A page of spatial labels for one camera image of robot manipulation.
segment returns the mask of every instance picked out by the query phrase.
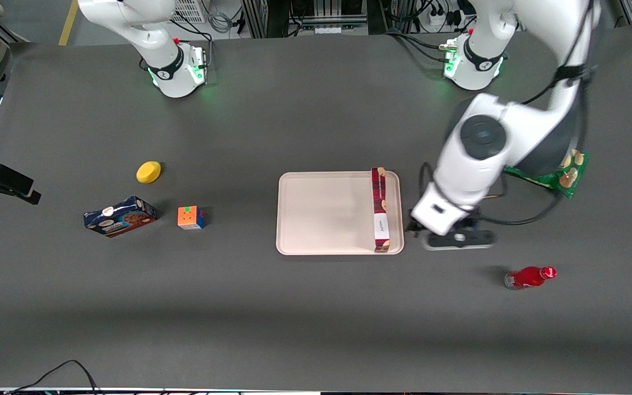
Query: bottle cap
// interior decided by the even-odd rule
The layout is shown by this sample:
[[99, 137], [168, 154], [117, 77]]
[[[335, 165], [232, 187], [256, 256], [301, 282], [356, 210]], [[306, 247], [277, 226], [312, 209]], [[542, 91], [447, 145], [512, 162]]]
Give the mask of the bottle cap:
[[140, 167], [138, 167], [136, 179], [139, 183], [151, 183], [160, 177], [160, 169], [161, 166], [159, 162], [150, 161], [143, 163]]
[[549, 278], [554, 278], [557, 275], [557, 270], [554, 267], [544, 267], [540, 269], [540, 276], [545, 278], [546, 280]]

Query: green led light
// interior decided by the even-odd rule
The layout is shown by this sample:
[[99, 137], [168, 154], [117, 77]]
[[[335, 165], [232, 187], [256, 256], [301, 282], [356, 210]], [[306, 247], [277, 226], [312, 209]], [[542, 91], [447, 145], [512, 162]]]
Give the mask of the green led light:
[[150, 69], [148, 69], [148, 74], [150, 74], [150, 77], [153, 78], [153, 83], [157, 87], [157, 81], [155, 80], [155, 75], [153, 75], [153, 72], [151, 72]]
[[187, 70], [190, 71], [191, 78], [197, 85], [201, 85], [202, 83], [204, 83], [204, 78], [202, 78], [202, 75], [198, 71], [198, 69], [198, 67], [191, 67], [190, 65], [187, 65]]
[[499, 75], [499, 70], [501, 69], [501, 63], [502, 62], [504, 62], [504, 58], [503, 57], [499, 59], [499, 65], [496, 66], [496, 71], [494, 72], [494, 77]]
[[452, 78], [455, 75], [455, 70], [457, 70], [457, 65], [460, 64], [460, 55], [455, 54], [448, 63], [450, 65], [445, 67], [443, 74], [448, 78]]

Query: chip bag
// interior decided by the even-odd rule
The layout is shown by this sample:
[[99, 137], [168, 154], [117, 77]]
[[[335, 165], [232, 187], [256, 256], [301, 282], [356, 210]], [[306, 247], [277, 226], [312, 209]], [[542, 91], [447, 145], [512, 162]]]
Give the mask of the chip bag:
[[588, 162], [589, 153], [580, 153], [578, 150], [572, 150], [572, 155], [567, 155], [564, 163], [562, 163], [561, 167], [554, 173], [540, 177], [530, 177], [517, 168], [509, 166], [504, 167], [504, 172], [541, 185], [541, 187], [559, 190], [567, 196], [568, 199], [572, 199], [574, 190], [577, 188], [579, 180], [582, 179], [582, 174]]

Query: rubik's cube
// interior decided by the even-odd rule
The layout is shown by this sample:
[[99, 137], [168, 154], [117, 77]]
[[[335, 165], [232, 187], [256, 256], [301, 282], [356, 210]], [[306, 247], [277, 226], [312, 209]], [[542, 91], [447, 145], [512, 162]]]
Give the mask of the rubik's cube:
[[178, 208], [177, 226], [183, 229], [203, 229], [204, 212], [197, 206]]

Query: yellow floor line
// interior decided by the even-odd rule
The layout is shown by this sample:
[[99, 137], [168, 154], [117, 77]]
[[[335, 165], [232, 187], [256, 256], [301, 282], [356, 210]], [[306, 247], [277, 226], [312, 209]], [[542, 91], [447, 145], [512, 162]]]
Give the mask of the yellow floor line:
[[65, 18], [65, 26], [63, 26], [63, 32], [60, 34], [60, 41], [58, 45], [67, 45], [67, 41], [70, 39], [70, 32], [72, 32], [72, 25], [75, 24], [75, 16], [77, 16], [77, 0], [72, 0], [70, 4], [70, 10], [67, 11], [67, 18]]

